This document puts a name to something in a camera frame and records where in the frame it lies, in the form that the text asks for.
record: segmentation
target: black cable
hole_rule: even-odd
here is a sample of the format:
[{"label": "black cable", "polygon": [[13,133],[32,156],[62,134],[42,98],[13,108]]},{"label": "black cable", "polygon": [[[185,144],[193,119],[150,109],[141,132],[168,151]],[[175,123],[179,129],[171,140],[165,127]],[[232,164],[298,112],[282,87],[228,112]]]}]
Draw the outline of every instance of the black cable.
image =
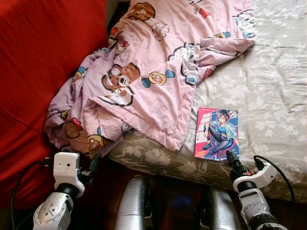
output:
[{"label": "black cable", "polygon": [[34,213],[35,213],[35,211],[32,212],[32,213],[31,213],[29,216],[27,216],[26,218],[24,218],[24,219],[20,222],[20,224],[17,226],[16,230],[18,230],[18,229],[20,228],[20,226],[21,226],[29,217],[32,217]]},{"label": "black cable", "polygon": [[254,155],[254,160],[256,161],[256,158],[260,158],[260,159],[263,159],[265,161],[267,161],[268,163],[270,163],[279,173],[280,175],[283,177],[284,181],[286,182],[286,184],[288,185],[288,188],[290,190],[290,194],[291,194],[291,201],[292,201],[292,211],[291,211],[291,219],[290,219],[290,223],[289,223],[289,227],[288,227],[288,230],[291,230],[292,228],[292,224],[294,222],[294,219],[295,219],[295,213],[296,213],[296,210],[295,210],[295,197],[294,197],[294,191],[293,191],[293,188],[289,182],[289,180],[287,179],[287,177],[285,176],[285,174],[283,173],[283,171],[278,168],[278,166],[276,164],[274,164],[272,161],[270,161],[269,159],[265,158],[265,157],[262,157],[262,156],[259,156],[259,155]]},{"label": "black cable", "polygon": [[17,190],[17,187],[18,185],[20,184],[20,181],[22,180],[23,176],[25,175],[25,173],[34,165],[37,165],[37,164],[43,164],[43,165],[46,165],[46,162],[45,161],[35,161],[31,164],[29,164],[23,171],[23,173],[20,175],[20,177],[18,178],[16,184],[15,184],[15,187],[13,189],[13,192],[12,192],[12,196],[11,196],[11,206],[10,206],[10,211],[11,211],[11,222],[12,222],[12,230],[17,230],[15,229],[15,223],[14,223],[14,198],[15,198],[15,194],[16,194],[16,190]]}]

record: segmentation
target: gray floral bedsheet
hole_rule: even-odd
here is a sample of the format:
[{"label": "gray floral bedsheet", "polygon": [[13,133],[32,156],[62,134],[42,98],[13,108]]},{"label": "gray floral bedsheet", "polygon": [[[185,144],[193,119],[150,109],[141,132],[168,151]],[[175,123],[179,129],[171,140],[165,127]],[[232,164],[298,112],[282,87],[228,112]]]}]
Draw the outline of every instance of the gray floral bedsheet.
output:
[{"label": "gray floral bedsheet", "polygon": [[[225,162],[197,159],[193,152],[198,107],[235,108],[243,163],[253,166],[255,154],[268,157],[289,178],[297,201],[307,203],[306,2],[253,4],[257,42],[198,85],[180,152],[170,152],[134,131],[110,152],[112,160],[138,171],[232,188]],[[280,176],[263,191],[269,197],[290,199]]]}]

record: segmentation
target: comic book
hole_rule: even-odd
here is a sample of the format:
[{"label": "comic book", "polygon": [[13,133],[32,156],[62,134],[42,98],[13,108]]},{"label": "comic book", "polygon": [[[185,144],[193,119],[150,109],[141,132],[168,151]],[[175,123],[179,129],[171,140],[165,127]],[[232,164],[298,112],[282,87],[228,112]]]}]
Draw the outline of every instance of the comic book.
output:
[{"label": "comic book", "polygon": [[238,145],[238,110],[199,108],[195,157],[224,161],[227,150],[239,157]]}]

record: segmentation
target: red cushion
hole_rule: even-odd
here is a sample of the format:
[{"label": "red cushion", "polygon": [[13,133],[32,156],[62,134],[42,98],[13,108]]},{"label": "red cushion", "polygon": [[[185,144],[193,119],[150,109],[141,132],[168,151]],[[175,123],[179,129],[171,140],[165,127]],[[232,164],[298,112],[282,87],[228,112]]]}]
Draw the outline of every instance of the red cushion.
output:
[{"label": "red cushion", "polygon": [[[48,104],[82,59],[107,45],[105,0],[0,2],[0,208],[30,163],[55,153],[42,128]],[[52,170],[31,169],[15,197],[34,207],[53,189]]]}]

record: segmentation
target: pink blanket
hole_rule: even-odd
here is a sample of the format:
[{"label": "pink blanket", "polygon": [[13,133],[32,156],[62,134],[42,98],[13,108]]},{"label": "pink blanket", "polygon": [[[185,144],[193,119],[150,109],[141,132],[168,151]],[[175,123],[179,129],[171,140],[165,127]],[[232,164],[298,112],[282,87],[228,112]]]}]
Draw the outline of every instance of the pink blanket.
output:
[{"label": "pink blanket", "polygon": [[256,39],[251,0],[131,1],[109,47],[88,55],[45,123],[63,151],[105,154],[131,127],[180,149],[196,85]]}]

